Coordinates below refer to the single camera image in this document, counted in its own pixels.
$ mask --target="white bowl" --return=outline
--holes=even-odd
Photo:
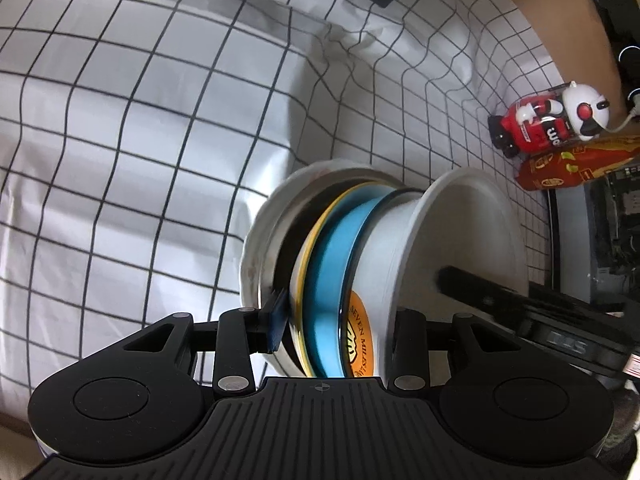
[[[493,180],[471,168],[444,174],[420,200],[390,209],[355,265],[352,290],[369,318],[374,374],[385,384],[398,306],[434,321],[451,321],[457,312],[488,317],[438,292],[435,273],[442,267],[459,267],[524,295],[529,290],[524,241],[511,203]],[[446,378],[443,367],[448,372],[440,360],[432,379]]]
[[[402,186],[400,181],[370,166],[336,158],[302,168],[278,186],[262,204],[244,239],[239,272],[242,306],[262,307],[267,301],[282,243],[309,202],[339,182],[353,182],[355,186],[364,180]],[[267,360],[282,375],[305,376],[283,345],[273,356],[267,356]]]

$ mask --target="white bed sheet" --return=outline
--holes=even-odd
[[[542,194],[486,118],[560,82],[511,0],[0,0],[0,410],[167,314],[236,308],[255,213],[315,160],[485,170],[542,282]]]

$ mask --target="blue plate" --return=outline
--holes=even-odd
[[[351,254],[378,203],[394,189],[375,184],[357,189],[327,219],[306,271],[303,332],[319,377],[344,377],[340,353],[340,309]]]

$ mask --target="electronic equipment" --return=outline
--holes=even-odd
[[[638,342],[624,319],[590,310],[574,298],[562,299],[543,287],[530,298],[455,267],[440,270],[438,287],[450,298],[490,314],[552,355],[618,384],[640,377]]]
[[[278,347],[287,303],[283,290],[218,322],[176,313],[46,379],[29,419],[49,457],[28,478],[614,478],[596,459],[607,390],[471,314],[399,310],[386,388],[266,378],[256,391],[250,354]],[[429,350],[449,351],[444,386],[430,387]],[[199,351],[216,352],[211,387],[192,379]]]

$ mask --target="snack package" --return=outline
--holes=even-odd
[[[640,155],[640,136],[601,137],[561,146],[522,163],[516,181],[522,189],[579,186],[630,163]]]

